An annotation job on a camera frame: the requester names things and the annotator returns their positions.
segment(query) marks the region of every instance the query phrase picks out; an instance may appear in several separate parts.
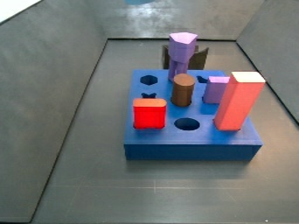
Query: blue base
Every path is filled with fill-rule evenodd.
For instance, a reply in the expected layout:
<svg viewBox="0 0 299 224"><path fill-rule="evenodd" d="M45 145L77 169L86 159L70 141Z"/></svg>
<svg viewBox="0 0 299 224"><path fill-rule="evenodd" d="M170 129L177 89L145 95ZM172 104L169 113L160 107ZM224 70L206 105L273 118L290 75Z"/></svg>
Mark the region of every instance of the blue base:
<svg viewBox="0 0 299 224"><path fill-rule="evenodd" d="M125 158L126 159L176 159L176 160L249 160L257 153L262 143L253 125L246 118L238 131L218 131L212 119L218 104L205 104L201 96L205 83L197 82L197 76L224 76L221 71L189 70L196 83L192 93L190 106L176 107L170 103L172 86L168 81L168 70L134 70L130 81L128 98L128 115L125 120ZM142 76L152 75L157 83L140 83ZM166 117L162 129L133 128L134 98L142 98L141 93L156 93L156 98L166 100ZM178 118L192 118L200 123L196 130L181 130L173 125Z"/></svg>

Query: brown cylinder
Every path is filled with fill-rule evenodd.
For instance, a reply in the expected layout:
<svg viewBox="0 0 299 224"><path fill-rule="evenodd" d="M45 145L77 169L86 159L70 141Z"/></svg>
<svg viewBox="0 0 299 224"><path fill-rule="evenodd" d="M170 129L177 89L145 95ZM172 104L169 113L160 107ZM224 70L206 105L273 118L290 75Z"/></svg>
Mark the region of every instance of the brown cylinder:
<svg viewBox="0 0 299 224"><path fill-rule="evenodd" d="M186 73L178 73L172 79L172 104L186 107L192 103L194 79Z"/></svg>

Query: gray wall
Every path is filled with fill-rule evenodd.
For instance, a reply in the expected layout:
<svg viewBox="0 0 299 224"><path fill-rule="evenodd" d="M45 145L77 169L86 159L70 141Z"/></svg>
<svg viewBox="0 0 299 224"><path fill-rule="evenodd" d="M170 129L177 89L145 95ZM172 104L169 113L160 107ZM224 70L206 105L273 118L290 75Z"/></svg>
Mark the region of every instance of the gray wall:
<svg viewBox="0 0 299 224"><path fill-rule="evenodd" d="M297 0L265 0L237 43L299 122L297 12Z"/></svg>
<svg viewBox="0 0 299 224"><path fill-rule="evenodd" d="M193 32L200 39L236 40L264 0L154 0L126 5L124 0L94 1L109 38L168 38Z"/></svg>
<svg viewBox="0 0 299 224"><path fill-rule="evenodd" d="M90 1L42 1L0 26L0 221L26 222L106 42Z"/></svg>

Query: red block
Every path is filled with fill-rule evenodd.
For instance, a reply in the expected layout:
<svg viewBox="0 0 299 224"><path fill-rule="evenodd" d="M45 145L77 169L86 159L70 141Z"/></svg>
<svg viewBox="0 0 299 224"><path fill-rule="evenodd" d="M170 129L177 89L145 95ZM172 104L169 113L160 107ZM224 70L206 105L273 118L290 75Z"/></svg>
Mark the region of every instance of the red block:
<svg viewBox="0 0 299 224"><path fill-rule="evenodd" d="M134 128L136 129L161 129L165 118L164 99L134 99Z"/></svg>
<svg viewBox="0 0 299 224"><path fill-rule="evenodd" d="M213 122L218 130L240 130L265 80L257 72L233 72Z"/></svg>

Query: purple hexagonal prism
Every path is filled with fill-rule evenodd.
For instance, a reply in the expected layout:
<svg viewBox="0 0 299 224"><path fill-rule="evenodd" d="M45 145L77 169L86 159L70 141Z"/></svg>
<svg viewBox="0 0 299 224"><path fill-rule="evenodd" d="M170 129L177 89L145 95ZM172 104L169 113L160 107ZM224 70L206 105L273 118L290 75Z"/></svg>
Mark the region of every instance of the purple hexagonal prism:
<svg viewBox="0 0 299 224"><path fill-rule="evenodd" d="M209 76L202 94L202 102L220 103L229 77Z"/></svg>
<svg viewBox="0 0 299 224"><path fill-rule="evenodd" d="M168 54L170 59L186 63L193 55L197 35L176 32L169 35Z"/></svg>

